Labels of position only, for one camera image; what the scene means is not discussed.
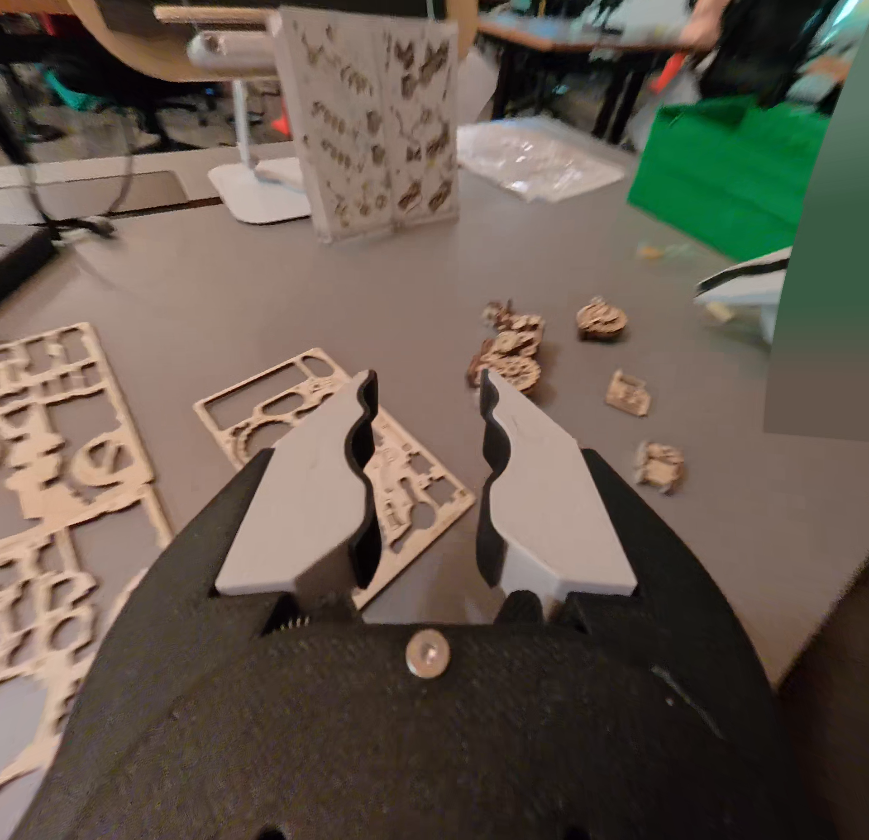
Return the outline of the grey desk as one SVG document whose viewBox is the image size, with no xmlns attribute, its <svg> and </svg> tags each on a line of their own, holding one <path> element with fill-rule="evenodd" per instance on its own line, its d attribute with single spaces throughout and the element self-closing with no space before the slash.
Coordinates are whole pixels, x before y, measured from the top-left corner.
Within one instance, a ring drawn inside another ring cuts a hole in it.
<svg viewBox="0 0 869 840">
<path fill-rule="evenodd" d="M 546 320 L 537 398 L 626 479 L 641 441 L 678 446 L 687 476 L 642 496 L 717 581 L 772 682 L 811 791 L 832 810 L 867 794 L 867 443 L 765 433 L 770 348 L 759 318 L 693 304 L 726 260 L 625 203 L 622 183 L 528 203 L 468 173 L 452 223 L 321 243 L 308 221 L 238 223 L 219 205 L 116 222 L 2 306 L 2 340 L 90 323 L 183 527 L 232 466 L 193 404 L 313 346 L 355 374 L 476 494 L 483 422 L 465 382 L 482 311 L 512 300 Z M 647 261 L 640 243 L 688 243 Z M 622 309 L 616 342 L 582 342 L 595 296 Z M 637 418 L 605 404 L 617 369 L 646 381 Z"/>
</svg>

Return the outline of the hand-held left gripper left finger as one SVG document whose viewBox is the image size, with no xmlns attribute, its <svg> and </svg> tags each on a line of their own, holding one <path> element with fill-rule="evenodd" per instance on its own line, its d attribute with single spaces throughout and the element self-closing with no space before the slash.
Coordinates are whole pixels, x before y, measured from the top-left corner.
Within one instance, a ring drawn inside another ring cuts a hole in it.
<svg viewBox="0 0 869 840">
<path fill-rule="evenodd" d="M 375 492 L 377 374 L 354 376 L 271 448 L 215 590 L 287 593 L 303 610 L 373 581 L 382 556 Z"/>
</svg>

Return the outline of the white desk lamp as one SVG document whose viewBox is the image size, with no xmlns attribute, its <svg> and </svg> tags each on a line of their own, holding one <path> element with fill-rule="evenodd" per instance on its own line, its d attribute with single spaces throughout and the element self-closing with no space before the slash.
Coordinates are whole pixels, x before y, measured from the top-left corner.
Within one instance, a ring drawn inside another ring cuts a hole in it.
<svg viewBox="0 0 869 840">
<path fill-rule="evenodd" d="M 310 217 L 301 167 L 295 157 L 261 162 L 251 144 L 248 90 L 244 75 L 273 73 L 271 37 L 263 31 L 200 31 L 187 47 L 198 68 L 224 70 L 232 81 L 235 146 L 238 160 L 212 168 L 208 178 L 233 218 L 264 226 Z"/>
</svg>

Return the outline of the punched-out wooden puzzle sheet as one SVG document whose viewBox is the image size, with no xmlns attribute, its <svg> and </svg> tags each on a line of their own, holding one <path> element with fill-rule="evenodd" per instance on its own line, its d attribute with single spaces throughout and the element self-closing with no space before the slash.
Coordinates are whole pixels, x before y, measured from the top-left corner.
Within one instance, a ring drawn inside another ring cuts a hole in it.
<svg viewBox="0 0 869 840">
<path fill-rule="evenodd" d="M 21 529 L 2 536 L 2 684 L 43 694 L 33 731 L 2 746 L 2 787 L 47 769 L 93 662 L 98 578 L 75 530 L 138 509 L 164 549 L 172 531 L 155 474 L 92 325 L 2 342 L 2 498 Z"/>
</svg>

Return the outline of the curved wooden panel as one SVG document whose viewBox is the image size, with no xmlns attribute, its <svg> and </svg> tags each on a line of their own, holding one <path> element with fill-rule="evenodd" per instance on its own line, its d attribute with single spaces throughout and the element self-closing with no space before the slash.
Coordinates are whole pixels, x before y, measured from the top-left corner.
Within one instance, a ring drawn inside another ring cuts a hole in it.
<svg viewBox="0 0 869 840">
<path fill-rule="evenodd" d="M 473 42 L 477 0 L 67 0 L 105 50 L 140 73 L 171 82 L 231 79 L 224 71 L 197 68 L 186 49 L 197 27 L 256 26 L 280 7 L 329 9 L 400 18 L 451 20 L 458 24 L 459 54 Z"/>
</svg>

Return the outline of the green bin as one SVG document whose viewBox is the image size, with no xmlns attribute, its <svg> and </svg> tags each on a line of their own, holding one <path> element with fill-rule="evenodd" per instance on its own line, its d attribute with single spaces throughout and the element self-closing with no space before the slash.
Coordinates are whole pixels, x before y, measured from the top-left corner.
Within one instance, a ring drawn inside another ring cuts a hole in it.
<svg viewBox="0 0 869 840">
<path fill-rule="evenodd" d="M 750 96 L 661 107 L 626 200 L 733 261 L 790 247 L 830 123 Z"/>
</svg>

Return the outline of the clear plastic wrap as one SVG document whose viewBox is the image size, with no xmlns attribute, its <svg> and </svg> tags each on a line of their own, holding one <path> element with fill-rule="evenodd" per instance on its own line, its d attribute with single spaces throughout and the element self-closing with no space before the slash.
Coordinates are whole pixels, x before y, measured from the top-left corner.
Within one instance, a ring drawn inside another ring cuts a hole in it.
<svg viewBox="0 0 869 840">
<path fill-rule="evenodd" d="M 526 202 L 557 204 L 607 188 L 624 169 L 560 139 L 550 129 L 518 120 L 457 129 L 460 166 Z"/>
</svg>

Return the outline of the small wooden block part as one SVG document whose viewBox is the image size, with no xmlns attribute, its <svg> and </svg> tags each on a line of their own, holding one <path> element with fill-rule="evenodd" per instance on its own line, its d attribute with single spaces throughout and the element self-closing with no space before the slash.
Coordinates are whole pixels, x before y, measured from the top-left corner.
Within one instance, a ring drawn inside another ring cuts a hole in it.
<svg viewBox="0 0 869 840">
<path fill-rule="evenodd" d="M 643 441 L 635 453 L 634 484 L 648 486 L 662 495 L 671 495 L 685 477 L 682 450 L 653 441 Z"/>
</svg>

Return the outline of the black box device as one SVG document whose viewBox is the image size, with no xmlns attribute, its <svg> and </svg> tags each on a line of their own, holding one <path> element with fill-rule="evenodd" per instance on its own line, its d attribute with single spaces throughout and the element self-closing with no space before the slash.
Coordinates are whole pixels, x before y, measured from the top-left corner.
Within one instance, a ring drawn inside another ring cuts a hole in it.
<svg viewBox="0 0 869 840">
<path fill-rule="evenodd" d="M 1 225 L 1 303 L 57 257 L 46 225 Z"/>
</svg>

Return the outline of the wooden gear model assembly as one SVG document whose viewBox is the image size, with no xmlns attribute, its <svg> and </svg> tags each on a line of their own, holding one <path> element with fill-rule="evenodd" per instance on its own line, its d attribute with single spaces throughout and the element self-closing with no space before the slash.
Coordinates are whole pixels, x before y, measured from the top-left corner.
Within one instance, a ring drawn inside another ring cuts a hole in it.
<svg viewBox="0 0 869 840">
<path fill-rule="evenodd" d="M 546 323 L 537 313 L 518 313 L 513 303 L 491 301 L 482 320 L 493 335 L 483 341 L 465 373 L 467 385 L 478 389 L 482 372 L 494 370 L 519 392 L 529 395 L 541 378 L 537 355 Z"/>
</svg>

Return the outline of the wooden sheet with gear holes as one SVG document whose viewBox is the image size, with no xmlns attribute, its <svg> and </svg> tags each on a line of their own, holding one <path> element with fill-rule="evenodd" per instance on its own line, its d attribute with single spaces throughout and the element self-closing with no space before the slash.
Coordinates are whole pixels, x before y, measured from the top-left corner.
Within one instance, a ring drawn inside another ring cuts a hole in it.
<svg viewBox="0 0 869 840">
<path fill-rule="evenodd" d="M 313 347 L 192 408 L 240 470 L 255 454 L 258 435 L 294 429 L 349 379 L 331 356 Z M 371 584 L 353 592 L 358 611 L 366 610 L 475 502 L 473 493 L 384 408 L 372 427 L 375 454 L 365 472 L 375 492 L 383 550 Z"/>
</svg>

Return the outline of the small wooden wheel model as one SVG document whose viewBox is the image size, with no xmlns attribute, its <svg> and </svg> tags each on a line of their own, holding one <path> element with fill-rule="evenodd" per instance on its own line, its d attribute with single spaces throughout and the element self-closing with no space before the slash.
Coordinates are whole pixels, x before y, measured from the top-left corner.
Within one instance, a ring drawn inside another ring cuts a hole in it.
<svg viewBox="0 0 869 840">
<path fill-rule="evenodd" d="M 575 324 L 582 342 L 616 342 L 625 334 L 628 319 L 622 309 L 595 296 L 576 314 Z"/>
</svg>

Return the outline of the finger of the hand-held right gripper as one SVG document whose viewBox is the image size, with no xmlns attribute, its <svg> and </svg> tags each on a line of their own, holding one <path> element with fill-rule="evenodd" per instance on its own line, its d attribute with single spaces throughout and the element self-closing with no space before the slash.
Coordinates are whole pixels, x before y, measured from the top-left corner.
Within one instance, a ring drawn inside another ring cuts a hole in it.
<svg viewBox="0 0 869 840">
<path fill-rule="evenodd" d="M 693 303 L 726 322 L 739 307 L 756 309 L 759 331 L 766 343 L 774 341 L 780 297 L 792 247 L 733 264 L 696 285 Z"/>
</svg>

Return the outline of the clear stand with instruction sheet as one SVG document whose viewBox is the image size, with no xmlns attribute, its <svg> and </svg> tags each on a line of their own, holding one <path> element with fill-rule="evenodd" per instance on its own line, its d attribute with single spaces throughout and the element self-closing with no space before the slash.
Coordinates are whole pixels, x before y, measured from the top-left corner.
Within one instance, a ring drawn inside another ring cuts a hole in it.
<svg viewBox="0 0 869 840">
<path fill-rule="evenodd" d="M 459 217 L 456 22 L 282 7 L 268 30 L 322 242 Z"/>
</svg>

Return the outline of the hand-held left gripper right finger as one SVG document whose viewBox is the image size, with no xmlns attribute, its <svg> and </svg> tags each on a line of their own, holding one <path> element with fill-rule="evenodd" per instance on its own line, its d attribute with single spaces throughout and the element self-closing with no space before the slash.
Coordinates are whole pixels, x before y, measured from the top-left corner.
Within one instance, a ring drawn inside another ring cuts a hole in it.
<svg viewBox="0 0 869 840">
<path fill-rule="evenodd" d="M 638 585 L 575 438 L 494 369 L 482 371 L 484 483 L 475 560 L 487 586 L 535 596 L 551 617 L 574 593 Z"/>
</svg>

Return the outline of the slotted flat wooden piece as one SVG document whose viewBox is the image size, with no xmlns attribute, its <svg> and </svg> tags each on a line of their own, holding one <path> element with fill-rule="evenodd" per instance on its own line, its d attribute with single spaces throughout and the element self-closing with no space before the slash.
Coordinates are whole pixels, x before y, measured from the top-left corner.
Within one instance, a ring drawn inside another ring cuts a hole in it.
<svg viewBox="0 0 869 840">
<path fill-rule="evenodd" d="M 646 381 L 627 375 L 622 369 L 614 371 L 605 393 L 605 404 L 637 418 L 645 418 L 651 410 L 652 396 Z"/>
</svg>

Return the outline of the background work table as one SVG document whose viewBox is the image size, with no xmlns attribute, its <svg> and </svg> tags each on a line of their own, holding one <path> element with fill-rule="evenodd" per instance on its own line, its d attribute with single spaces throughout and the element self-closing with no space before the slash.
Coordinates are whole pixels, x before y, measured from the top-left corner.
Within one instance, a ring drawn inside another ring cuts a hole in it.
<svg viewBox="0 0 869 840">
<path fill-rule="evenodd" d="M 606 34 L 585 29 L 580 20 L 522 17 L 511 13 L 485 13 L 478 17 L 476 30 L 484 39 L 501 47 L 501 61 L 493 96 L 492 119 L 502 120 L 510 107 L 514 82 L 519 75 L 520 55 L 534 68 L 535 114 L 541 113 L 546 76 L 563 67 L 577 73 L 588 67 L 591 54 L 614 53 L 614 67 L 602 105 L 597 112 L 592 136 L 612 146 L 621 144 L 635 104 L 654 70 L 676 54 L 699 59 L 709 46 L 679 41 L 678 32 L 662 34 L 632 32 Z"/>
</svg>

